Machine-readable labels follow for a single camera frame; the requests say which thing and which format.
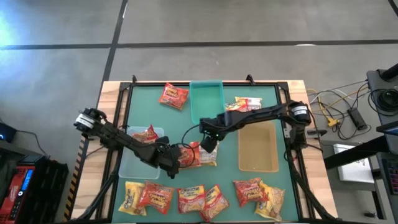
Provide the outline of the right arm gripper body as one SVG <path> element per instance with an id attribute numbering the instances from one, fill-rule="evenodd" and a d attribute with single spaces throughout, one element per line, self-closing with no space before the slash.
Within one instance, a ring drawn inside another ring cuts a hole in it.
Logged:
<path id="1" fill-rule="evenodd" d="M 201 148 L 204 149 L 207 153 L 213 152 L 217 147 L 217 145 L 218 145 L 217 136 L 207 136 L 200 143 Z"/>

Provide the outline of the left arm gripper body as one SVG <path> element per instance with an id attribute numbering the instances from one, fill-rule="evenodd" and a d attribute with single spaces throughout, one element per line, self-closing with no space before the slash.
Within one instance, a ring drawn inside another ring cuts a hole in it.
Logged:
<path id="1" fill-rule="evenodd" d="M 178 144 L 165 144 L 162 147 L 164 152 L 160 159 L 160 168 L 166 171 L 167 175 L 174 179 L 179 173 L 180 162 L 179 157 L 181 156 L 181 151 Z"/>

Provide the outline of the red spicy noodle pack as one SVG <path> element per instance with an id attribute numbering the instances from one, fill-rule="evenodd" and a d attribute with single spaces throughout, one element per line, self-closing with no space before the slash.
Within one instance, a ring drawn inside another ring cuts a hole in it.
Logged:
<path id="1" fill-rule="evenodd" d="M 261 182 L 260 177 L 233 181 L 240 208 L 243 208 L 248 202 L 267 202 L 269 200 L 265 188 L 261 187 Z"/>
<path id="2" fill-rule="evenodd" d="M 200 143 L 193 141 L 189 146 L 180 146 L 180 157 L 178 161 L 181 169 L 187 169 L 191 167 L 199 167 L 200 162 Z"/>
<path id="3" fill-rule="evenodd" d="M 178 110 L 183 110 L 188 94 L 189 90 L 166 83 L 158 102 Z"/>
<path id="4" fill-rule="evenodd" d="M 161 214 L 166 215 L 170 209 L 173 194 L 173 187 L 146 181 L 137 206 L 152 206 Z"/>

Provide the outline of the teal plastic bin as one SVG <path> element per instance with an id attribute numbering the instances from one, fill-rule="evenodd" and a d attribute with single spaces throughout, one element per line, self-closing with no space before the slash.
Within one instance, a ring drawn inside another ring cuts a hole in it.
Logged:
<path id="1" fill-rule="evenodd" d="M 199 124 L 200 118 L 214 118 L 224 112 L 225 100 L 221 80 L 191 81 L 189 86 L 193 124 Z"/>

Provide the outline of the green table mat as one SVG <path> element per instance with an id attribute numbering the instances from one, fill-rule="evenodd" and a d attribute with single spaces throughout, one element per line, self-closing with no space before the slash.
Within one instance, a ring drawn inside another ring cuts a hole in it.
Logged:
<path id="1" fill-rule="evenodd" d="M 169 137 L 172 144 L 183 141 L 199 141 L 202 135 L 193 126 L 191 119 L 190 104 L 186 102 L 183 110 L 176 110 L 158 102 L 162 94 L 161 86 L 137 86 L 132 91 L 131 105 L 128 117 L 129 126 L 148 126 L 162 128 L 164 134 Z M 181 170 L 174 179 L 167 176 L 162 170 L 156 182 L 175 189 L 192 187 L 203 184 L 206 189 L 219 185 L 223 195 L 229 202 L 229 207 L 215 217 L 216 222 L 243 222 L 262 221 L 263 217 L 254 212 L 256 204 L 247 203 L 240 207 L 236 198 L 233 182 L 235 180 L 248 180 L 260 177 L 265 184 L 277 187 L 285 191 L 284 203 L 281 217 L 284 221 L 297 221 L 299 219 L 295 196 L 290 178 L 290 170 L 284 159 L 285 142 L 282 133 L 282 125 L 275 120 L 275 131 L 277 137 L 278 172 L 243 172 L 238 167 L 238 133 L 229 133 L 220 142 L 216 166 L 203 166 Z M 200 222 L 202 220 L 198 212 L 180 214 L 178 212 L 177 194 L 174 194 L 170 210 L 166 215 L 161 214 L 153 207 L 147 207 L 145 216 L 130 215 L 119 211 L 124 200 L 125 183 L 123 178 L 119 179 L 116 201 L 112 221 L 114 223 L 143 223 L 143 222 Z"/>

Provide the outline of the clear plastic bin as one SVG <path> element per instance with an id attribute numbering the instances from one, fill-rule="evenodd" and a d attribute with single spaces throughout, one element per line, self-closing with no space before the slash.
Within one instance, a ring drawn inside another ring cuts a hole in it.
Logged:
<path id="1" fill-rule="evenodd" d="M 131 126 L 127 129 L 127 134 L 141 133 L 146 129 L 142 126 Z M 154 128 L 154 131 L 159 137 L 164 136 L 162 128 Z M 118 174 L 121 178 L 155 180 L 160 176 L 160 168 L 153 168 L 143 163 L 130 149 L 125 147 Z"/>

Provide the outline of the amber plastic bin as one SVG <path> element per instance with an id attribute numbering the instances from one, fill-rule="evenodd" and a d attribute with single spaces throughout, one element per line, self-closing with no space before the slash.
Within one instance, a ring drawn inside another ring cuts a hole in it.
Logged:
<path id="1" fill-rule="evenodd" d="M 238 164 L 244 172 L 279 171 L 277 138 L 272 121 L 248 124 L 238 131 Z"/>

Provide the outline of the yellow black hazard strip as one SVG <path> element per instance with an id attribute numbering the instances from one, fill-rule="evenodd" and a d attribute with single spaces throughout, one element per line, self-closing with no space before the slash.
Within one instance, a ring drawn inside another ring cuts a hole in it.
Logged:
<path id="1" fill-rule="evenodd" d="M 65 204 L 65 210 L 63 213 L 63 221 L 69 221 L 72 218 L 73 209 L 76 201 L 76 196 L 78 192 L 78 186 L 80 184 L 81 175 L 83 173 L 83 166 L 85 163 L 85 157 L 88 150 L 88 143 L 84 137 L 81 137 L 78 146 L 78 154 L 75 161 L 75 166 L 73 167 L 72 179 L 69 186 L 68 197 Z"/>

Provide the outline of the black plastic crate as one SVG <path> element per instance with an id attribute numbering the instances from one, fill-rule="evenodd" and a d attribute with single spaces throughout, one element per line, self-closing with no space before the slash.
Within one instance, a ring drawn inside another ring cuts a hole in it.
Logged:
<path id="1" fill-rule="evenodd" d="M 55 220 L 69 173 L 66 164 L 45 156 L 27 156 L 18 163 L 25 169 L 18 197 L 16 224 L 49 224 Z"/>

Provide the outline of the white paper sheet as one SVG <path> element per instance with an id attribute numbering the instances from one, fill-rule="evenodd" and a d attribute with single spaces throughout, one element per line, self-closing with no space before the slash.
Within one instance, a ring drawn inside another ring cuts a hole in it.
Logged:
<path id="1" fill-rule="evenodd" d="M 368 158 L 360 159 L 338 167 L 341 181 L 373 184 L 374 179 Z"/>

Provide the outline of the black diagonal beam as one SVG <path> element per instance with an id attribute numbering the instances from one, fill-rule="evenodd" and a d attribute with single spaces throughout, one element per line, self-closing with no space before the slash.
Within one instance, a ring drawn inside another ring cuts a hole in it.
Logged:
<path id="1" fill-rule="evenodd" d="M 339 152 L 324 159 L 326 169 L 344 166 L 371 156 L 396 157 L 398 159 L 398 136 L 383 135 L 351 149 Z"/>

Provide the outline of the black power strip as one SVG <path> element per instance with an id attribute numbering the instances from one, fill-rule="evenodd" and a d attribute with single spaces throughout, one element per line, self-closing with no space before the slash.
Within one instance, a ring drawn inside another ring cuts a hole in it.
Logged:
<path id="1" fill-rule="evenodd" d="M 358 111 L 357 108 L 348 109 L 347 113 L 358 131 L 367 129 L 368 125 L 364 121 L 361 113 Z"/>

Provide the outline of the grey metal side table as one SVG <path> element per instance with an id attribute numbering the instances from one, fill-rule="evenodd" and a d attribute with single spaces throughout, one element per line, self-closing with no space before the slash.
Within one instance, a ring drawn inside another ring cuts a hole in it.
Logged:
<path id="1" fill-rule="evenodd" d="M 351 149 L 359 144 L 323 141 L 321 143 L 321 147 L 324 150 L 323 158 L 325 159 L 326 157 Z M 391 217 L 377 156 L 371 156 L 368 159 L 374 179 L 373 184 L 341 181 L 338 176 L 337 167 L 326 170 L 338 216 L 345 221 L 376 223 L 379 220 L 384 221 Z M 365 217 L 364 213 L 366 212 L 376 213 L 377 218 Z"/>

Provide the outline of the red device with blue display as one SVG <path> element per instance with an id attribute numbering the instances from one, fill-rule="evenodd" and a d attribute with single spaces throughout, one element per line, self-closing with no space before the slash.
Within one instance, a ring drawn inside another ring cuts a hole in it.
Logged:
<path id="1" fill-rule="evenodd" d="M 16 224 L 32 179 L 34 166 L 17 166 L 0 207 L 0 224 Z"/>

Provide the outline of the black device with blue light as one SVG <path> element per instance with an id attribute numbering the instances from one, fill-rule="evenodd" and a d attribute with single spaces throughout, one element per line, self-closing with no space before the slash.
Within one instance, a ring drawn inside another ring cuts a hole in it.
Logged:
<path id="1" fill-rule="evenodd" d="M 7 124 L 0 123 L 0 141 L 13 142 L 17 130 Z"/>

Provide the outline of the grey equipment cart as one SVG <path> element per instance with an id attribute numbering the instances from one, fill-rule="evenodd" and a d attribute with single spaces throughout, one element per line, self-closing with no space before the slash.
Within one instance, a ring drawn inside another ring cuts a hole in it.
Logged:
<path id="1" fill-rule="evenodd" d="M 368 96 L 368 103 L 371 108 L 377 113 L 381 124 L 388 124 L 394 121 L 398 121 L 398 110 L 395 112 L 384 111 L 379 103 L 377 97 L 381 93 L 381 89 L 393 89 L 398 91 L 398 76 L 386 82 L 381 79 L 379 72 L 376 70 L 370 70 L 366 73 L 368 79 L 368 86 L 370 94 Z"/>

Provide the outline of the dark laptop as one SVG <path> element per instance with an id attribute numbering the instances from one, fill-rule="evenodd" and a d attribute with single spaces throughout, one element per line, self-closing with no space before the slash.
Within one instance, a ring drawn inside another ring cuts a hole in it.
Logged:
<path id="1" fill-rule="evenodd" d="M 379 133 L 389 134 L 393 136 L 398 136 L 398 121 L 394 121 L 388 124 L 383 124 L 376 128 Z"/>

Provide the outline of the dark keyboard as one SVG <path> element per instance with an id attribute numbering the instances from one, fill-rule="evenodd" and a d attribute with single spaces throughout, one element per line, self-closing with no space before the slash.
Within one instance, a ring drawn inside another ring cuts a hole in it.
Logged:
<path id="1" fill-rule="evenodd" d="M 382 163 L 391 194 L 398 195 L 398 160 L 383 159 Z"/>

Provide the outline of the black pole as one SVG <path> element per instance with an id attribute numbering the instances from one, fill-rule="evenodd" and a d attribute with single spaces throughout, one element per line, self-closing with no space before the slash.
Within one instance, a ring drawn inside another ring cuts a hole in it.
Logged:
<path id="1" fill-rule="evenodd" d="M 389 82 L 396 76 L 398 76 L 398 63 L 388 68 L 387 70 L 383 70 L 379 73 L 379 76 L 382 80 Z"/>

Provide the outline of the black metal table frame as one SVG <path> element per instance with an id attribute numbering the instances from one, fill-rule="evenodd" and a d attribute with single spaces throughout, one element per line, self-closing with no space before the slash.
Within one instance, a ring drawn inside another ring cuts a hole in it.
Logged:
<path id="1" fill-rule="evenodd" d="M 125 125 L 128 120 L 128 111 L 131 105 L 132 92 L 135 87 L 163 87 L 164 81 L 105 81 L 99 94 L 98 109 L 106 112 L 108 118 L 118 125 Z M 281 101 L 288 99 L 308 103 L 308 94 L 302 80 L 225 80 L 223 86 L 274 86 L 276 96 Z M 331 192 L 330 181 L 324 161 L 319 151 L 320 143 L 310 139 L 309 147 L 305 148 L 295 162 L 296 168 L 307 176 L 308 186 L 317 197 L 325 210 L 337 217 L 337 210 Z M 117 161 L 121 160 L 122 153 L 118 151 L 99 152 L 96 150 L 100 143 L 97 140 L 89 140 L 88 150 L 83 166 L 80 184 L 73 209 L 72 219 L 83 214 L 89 204 L 95 199 L 100 188 L 109 177 L 109 173 L 115 169 Z"/>

